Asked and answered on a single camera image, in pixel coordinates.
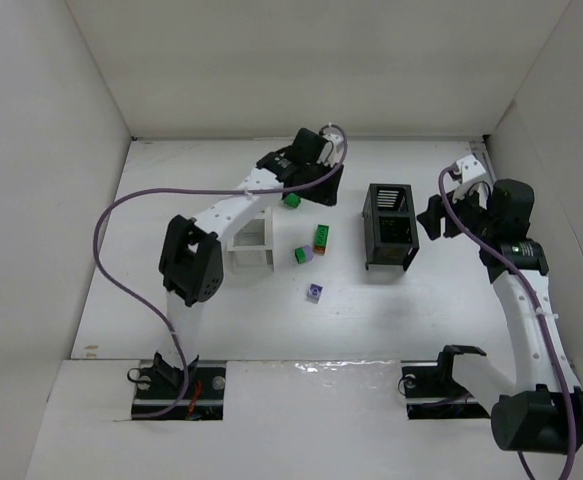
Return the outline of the long green lego brick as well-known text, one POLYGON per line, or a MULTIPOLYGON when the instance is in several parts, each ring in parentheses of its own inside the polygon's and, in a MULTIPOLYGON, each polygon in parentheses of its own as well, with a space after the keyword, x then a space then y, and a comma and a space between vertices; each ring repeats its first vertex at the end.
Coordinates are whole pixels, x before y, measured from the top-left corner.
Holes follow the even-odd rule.
POLYGON ((318 249, 325 249, 328 242, 329 226, 319 224, 315 231, 314 247, 318 249))

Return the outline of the black two-cell container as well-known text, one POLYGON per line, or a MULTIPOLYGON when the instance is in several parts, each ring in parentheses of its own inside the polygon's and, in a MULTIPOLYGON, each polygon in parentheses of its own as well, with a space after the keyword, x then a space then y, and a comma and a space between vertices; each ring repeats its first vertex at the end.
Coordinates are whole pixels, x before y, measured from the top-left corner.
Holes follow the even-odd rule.
POLYGON ((407 271, 419 251, 411 186, 371 183, 362 218, 365 268, 401 266, 407 271))

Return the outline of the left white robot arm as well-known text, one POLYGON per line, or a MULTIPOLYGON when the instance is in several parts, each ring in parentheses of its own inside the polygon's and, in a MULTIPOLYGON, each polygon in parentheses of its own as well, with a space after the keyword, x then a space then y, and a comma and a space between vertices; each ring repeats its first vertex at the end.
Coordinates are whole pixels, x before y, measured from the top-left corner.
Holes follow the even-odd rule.
POLYGON ((332 207, 344 171, 348 141, 344 130, 327 124, 315 133, 300 129, 292 143, 258 160, 239 186, 219 190, 213 206, 168 223, 158 270, 167 292, 167 328, 172 344, 154 355, 158 377, 186 390, 195 370, 201 309, 224 279, 223 249, 229 239, 271 204, 296 194, 332 207))

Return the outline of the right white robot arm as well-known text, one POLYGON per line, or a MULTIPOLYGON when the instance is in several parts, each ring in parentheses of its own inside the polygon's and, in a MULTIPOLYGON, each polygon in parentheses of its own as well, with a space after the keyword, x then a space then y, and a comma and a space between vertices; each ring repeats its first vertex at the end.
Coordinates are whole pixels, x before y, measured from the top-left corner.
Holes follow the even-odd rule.
POLYGON ((464 233, 477 241, 515 363, 515 376, 508 378, 481 348, 447 345, 438 370, 489 414, 500 449, 574 455, 583 444, 583 390, 560 341, 544 250, 528 235, 534 199, 531 186, 505 179, 493 185, 486 202, 476 192, 458 200, 436 194, 418 215, 432 240, 464 233))

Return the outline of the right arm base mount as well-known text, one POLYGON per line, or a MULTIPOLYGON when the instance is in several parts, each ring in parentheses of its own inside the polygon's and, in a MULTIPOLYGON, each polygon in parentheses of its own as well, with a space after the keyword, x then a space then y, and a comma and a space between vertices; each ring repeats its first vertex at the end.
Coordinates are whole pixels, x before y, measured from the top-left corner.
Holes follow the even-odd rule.
POLYGON ((403 362, 398 392, 409 420, 488 419, 487 411, 454 380, 444 379, 436 362, 403 362))

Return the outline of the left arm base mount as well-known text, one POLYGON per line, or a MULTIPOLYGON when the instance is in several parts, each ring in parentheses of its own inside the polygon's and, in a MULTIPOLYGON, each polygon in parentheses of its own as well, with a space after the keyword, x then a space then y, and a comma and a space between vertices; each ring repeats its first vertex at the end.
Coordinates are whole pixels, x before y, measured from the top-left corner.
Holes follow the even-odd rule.
POLYGON ((220 421, 224 416, 226 362, 199 361, 188 367, 185 379, 160 357, 127 371, 134 386, 132 420, 220 421))

